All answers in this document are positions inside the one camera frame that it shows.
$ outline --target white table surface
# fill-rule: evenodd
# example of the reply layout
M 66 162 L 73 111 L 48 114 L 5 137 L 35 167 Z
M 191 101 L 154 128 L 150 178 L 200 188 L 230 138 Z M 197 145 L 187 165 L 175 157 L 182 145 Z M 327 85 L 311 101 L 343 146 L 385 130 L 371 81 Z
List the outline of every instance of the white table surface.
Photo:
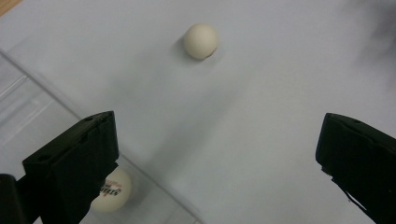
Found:
M 26 0 L 0 18 L 0 48 L 81 115 L 114 110 L 120 150 L 207 223 L 363 224 L 315 150 L 326 112 L 396 136 L 392 9 Z M 221 41 L 201 63 L 180 46 L 196 22 Z

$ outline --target ping pong ball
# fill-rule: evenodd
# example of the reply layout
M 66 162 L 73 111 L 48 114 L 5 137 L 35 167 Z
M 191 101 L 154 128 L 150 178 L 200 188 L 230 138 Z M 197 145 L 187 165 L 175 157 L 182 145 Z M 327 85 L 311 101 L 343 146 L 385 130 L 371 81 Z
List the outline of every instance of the ping pong ball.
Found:
M 117 167 L 106 177 L 99 196 L 91 203 L 91 208 L 99 212 L 114 212 L 128 201 L 132 192 L 131 177 Z
M 218 44 L 218 33 L 207 24 L 195 24 L 184 35 L 184 49 L 197 60 L 210 57 L 218 48 Z

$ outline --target white ping pong ball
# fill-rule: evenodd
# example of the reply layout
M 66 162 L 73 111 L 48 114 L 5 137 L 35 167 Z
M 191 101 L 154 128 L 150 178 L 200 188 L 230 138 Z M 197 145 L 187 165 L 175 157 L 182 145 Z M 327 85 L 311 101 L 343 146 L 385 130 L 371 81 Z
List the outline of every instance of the white ping pong ball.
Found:
M 210 57 L 218 45 L 218 33 L 207 24 L 195 24 L 184 35 L 184 49 L 197 60 Z
M 131 177 L 117 167 L 106 177 L 99 196 L 91 203 L 91 208 L 99 212 L 114 212 L 121 208 L 131 196 Z

